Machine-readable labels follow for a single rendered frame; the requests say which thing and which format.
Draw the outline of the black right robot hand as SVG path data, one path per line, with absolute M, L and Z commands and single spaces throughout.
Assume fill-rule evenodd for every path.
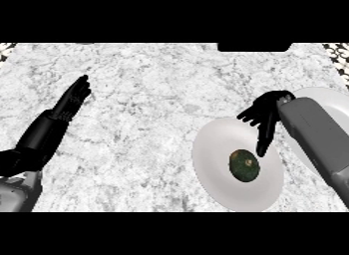
M 253 105 L 237 116 L 253 127 L 258 126 L 256 153 L 259 157 L 265 157 L 274 140 L 275 125 L 281 121 L 278 108 L 295 99 L 292 92 L 271 91 L 253 101 Z

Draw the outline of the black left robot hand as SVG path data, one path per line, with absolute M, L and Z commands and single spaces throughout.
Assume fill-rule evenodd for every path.
M 12 177 L 39 171 L 51 161 L 67 133 L 70 122 L 92 93 L 89 76 L 74 82 L 55 107 L 45 110 L 12 149 L 0 151 L 0 176 Z

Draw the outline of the dark green squash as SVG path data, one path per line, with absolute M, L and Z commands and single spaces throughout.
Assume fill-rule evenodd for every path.
M 256 179 L 261 172 L 259 161 L 253 153 L 246 149 L 238 149 L 229 156 L 229 171 L 241 182 Z

